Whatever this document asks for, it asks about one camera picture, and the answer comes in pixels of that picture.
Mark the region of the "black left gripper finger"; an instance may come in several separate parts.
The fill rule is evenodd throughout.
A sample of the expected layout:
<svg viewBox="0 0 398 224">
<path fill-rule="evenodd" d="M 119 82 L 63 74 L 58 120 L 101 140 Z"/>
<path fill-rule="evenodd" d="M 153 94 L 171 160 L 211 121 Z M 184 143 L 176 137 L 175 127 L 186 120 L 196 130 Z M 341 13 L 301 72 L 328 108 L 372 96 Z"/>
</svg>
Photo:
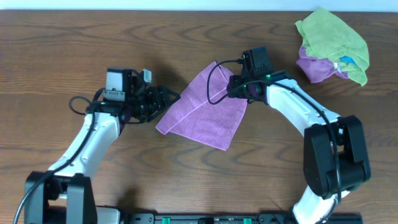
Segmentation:
<svg viewBox="0 0 398 224">
<path fill-rule="evenodd" d="M 179 100 L 180 99 L 180 94 L 170 90 L 166 86 L 160 86 L 160 92 L 162 94 L 163 99 L 165 100 Z"/>
<path fill-rule="evenodd" d="M 170 108 L 177 100 L 171 100 L 171 101 L 165 101 L 164 104 L 160 105 L 159 108 L 157 108 L 156 110 L 154 110 L 150 116 L 149 116 L 149 122 L 151 122 L 152 120 L 154 120 L 156 117 L 158 117 L 159 115 L 161 115 L 163 112 L 165 112 L 168 108 Z"/>
</svg>

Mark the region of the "purple microfibre cloth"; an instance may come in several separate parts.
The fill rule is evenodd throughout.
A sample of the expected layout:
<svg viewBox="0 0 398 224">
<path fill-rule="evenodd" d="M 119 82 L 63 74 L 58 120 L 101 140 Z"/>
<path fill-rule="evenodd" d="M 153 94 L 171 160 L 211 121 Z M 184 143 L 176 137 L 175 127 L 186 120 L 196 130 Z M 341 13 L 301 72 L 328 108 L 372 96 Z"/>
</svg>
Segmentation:
<svg viewBox="0 0 398 224">
<path fill-rule="evenodd" d="M 202 144 L 228 150 L 245 114 L 244 99 L 225 98 L 212 105 L 206 97 L 207 79 L 210 79 L 210 100 L 215 102 L 226 94 L 229 77 L 233 72 L 210 63 L 180 94 L 156 129 L 162 134 L 174 133 Z"/>
</svg>

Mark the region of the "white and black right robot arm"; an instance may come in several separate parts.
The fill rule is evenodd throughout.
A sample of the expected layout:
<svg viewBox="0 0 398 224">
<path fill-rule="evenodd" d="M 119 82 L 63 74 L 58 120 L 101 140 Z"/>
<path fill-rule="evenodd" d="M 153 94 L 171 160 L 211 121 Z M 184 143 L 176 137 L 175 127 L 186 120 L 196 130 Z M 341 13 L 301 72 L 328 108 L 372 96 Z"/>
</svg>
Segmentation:
<svg viewBox="0 0 398 224">
<path fill-rule="evenodd" d="M 282 113 L 301 133 L 307 187 L 290 215 L 268 215 L 267 223 L 362 223 L 359 215 L 334 213 L 342 198 L 371 176 L 363 125 L 317 103 L 285 71 L 233 75 L 228 96 L 262 101 Z"/>
</svg>

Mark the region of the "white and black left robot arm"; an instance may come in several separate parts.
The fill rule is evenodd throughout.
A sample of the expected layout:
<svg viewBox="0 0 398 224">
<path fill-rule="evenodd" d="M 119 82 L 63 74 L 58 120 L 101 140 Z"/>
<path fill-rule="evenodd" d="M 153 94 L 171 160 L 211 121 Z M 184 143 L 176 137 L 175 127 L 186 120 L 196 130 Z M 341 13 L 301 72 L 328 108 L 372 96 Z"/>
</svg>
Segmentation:
<svg viewBox="0 0 398 224">
<path fill-rule="evenodd" d="M 144 86 L 137 93 L 99 89 L 62 157 L 46 172 L 33 171 L 26 179 L 13 222 L 23 215 L 25 223 L 128 223 L 121 209 L 96 205 L 93 177 L 125 125 L 148 123 L 179 99 L 164 85 Z"/>
</svg>

